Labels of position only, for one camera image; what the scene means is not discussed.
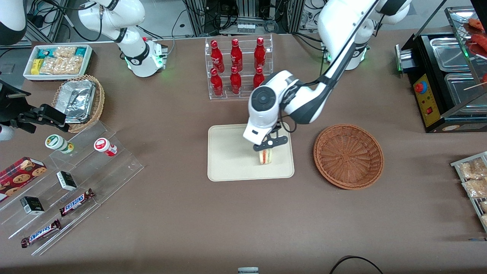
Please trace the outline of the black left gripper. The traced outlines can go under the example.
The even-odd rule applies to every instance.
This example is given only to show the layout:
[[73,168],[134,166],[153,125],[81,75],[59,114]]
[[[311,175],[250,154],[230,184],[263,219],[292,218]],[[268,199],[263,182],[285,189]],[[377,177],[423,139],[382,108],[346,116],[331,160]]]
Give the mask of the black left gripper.
[[289,142],[289,137],[285,135],[279,135],[279,130],[275,129],[270,132],[270,134],[266,135],[265,140],[261,143],[261,145],[254,145],[254,151],[264,151],[268,149],[272,149],[274,147],[278,147],[281,145],[285,145]]

